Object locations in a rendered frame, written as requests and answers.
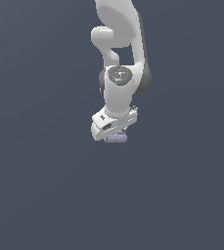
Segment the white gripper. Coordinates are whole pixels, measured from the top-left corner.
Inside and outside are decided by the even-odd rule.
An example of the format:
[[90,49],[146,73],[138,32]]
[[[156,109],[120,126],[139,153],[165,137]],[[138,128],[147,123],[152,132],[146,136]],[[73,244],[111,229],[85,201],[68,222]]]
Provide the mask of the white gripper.
[[127,114],[118,118],[113,118],[105,112],[104,108],[102,108],[92,116],[93,123],[91,126],[91,132],[93,139],[95,141],[106,139],[108,136],[119,130],[126,133],[127,127],[137,121],[137,115],[138,107],[136,105],[133,105]]

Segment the small lavender block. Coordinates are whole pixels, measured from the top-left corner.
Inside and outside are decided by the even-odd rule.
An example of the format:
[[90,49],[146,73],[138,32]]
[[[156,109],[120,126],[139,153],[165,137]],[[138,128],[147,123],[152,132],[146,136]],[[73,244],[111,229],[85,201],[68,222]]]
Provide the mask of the small lavender block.
[[117,131],[114,134],[111,134],[104,138],[106,143],[125,143],[127,141],[127,135],[125,132]]

